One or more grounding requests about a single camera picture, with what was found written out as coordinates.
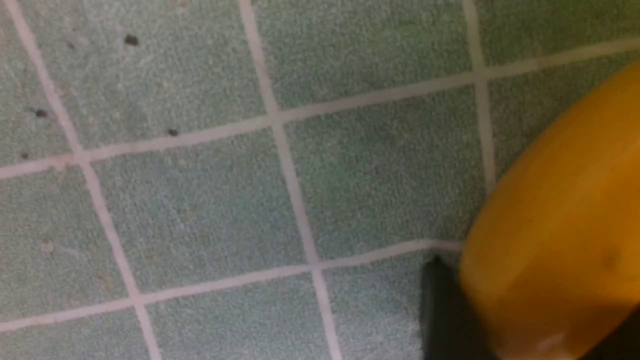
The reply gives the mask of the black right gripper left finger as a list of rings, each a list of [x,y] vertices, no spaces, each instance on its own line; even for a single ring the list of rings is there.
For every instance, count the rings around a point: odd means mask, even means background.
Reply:
[[[496,360],[454,269],[439,255],[422,268],[419,326],[424,360]]]

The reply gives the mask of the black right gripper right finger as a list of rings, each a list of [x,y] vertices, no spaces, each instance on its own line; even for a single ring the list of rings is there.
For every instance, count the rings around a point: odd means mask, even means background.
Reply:
[[[640,355],[639,306],[602,305],[581,321],[595,342],[582,360],[638,360]]]

